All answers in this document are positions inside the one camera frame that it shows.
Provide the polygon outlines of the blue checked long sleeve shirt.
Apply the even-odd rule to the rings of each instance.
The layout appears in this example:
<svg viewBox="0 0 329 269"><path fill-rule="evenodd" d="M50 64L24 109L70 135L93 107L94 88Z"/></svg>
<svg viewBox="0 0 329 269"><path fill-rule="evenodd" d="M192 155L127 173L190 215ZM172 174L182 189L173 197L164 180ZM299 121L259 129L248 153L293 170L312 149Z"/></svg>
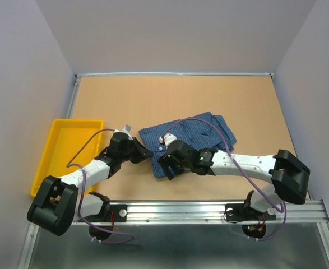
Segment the blue checked long sleeve shirt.
<svg viewBox="0 0 329 269"><path fill-rule="evenodd" d="M221 138L221 136L224 136L229 150L234 150L234 144L237 142L237 139L221 115L205 112L195 115L194 120L179 122L179 124L173 127L172 125L175 122L171 121L143 128L138 132L145 147L154 153L154 156L151 158L151 168L155 178L165 177L157 161L166 150L166 147L159 142L159 138L165 131L169 131L169 133L175 135L176 138L189 144L197 151L205 147L225 150L225 145Z"/></svg>

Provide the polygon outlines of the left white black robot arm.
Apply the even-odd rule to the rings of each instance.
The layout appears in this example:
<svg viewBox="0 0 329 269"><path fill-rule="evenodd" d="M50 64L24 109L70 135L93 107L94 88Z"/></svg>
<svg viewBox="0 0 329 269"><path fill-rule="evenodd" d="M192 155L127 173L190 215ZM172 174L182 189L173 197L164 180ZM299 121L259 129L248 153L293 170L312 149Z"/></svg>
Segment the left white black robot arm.
<svg viewBox="0 0 329 269"><path fill-rule="evenodd" d="M78 209L89 198L90 215L98 221L109 216L106 198L96 192L87 196L84 191L102 180L112 177L122 163L138 164L154 153L125 131L115 131L109 145L87 165L75 164L74 172L54 177L47 176L27 212L27 220L57 235L63 235L74 221L80 219Z"/></svg>

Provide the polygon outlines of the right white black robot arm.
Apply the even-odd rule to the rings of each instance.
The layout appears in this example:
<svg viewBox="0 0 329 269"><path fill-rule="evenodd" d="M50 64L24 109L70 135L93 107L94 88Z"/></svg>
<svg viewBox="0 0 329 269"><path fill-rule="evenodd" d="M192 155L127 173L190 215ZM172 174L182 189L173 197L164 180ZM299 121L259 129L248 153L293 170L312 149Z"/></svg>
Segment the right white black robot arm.
<svg viewBox="0 0 329 269"><path fill-rule="evenodd" d="M166 152L158 163L169 180L190 171L200 176L235 175L244 176L250 183L254 179L267 182L264 188L255 185L243 204L230 210L234 216L255 219L284 202L306 202L311 171L287 150L266 156L231 154L214 148L196 150L171 134L159 142Z"/></svg>

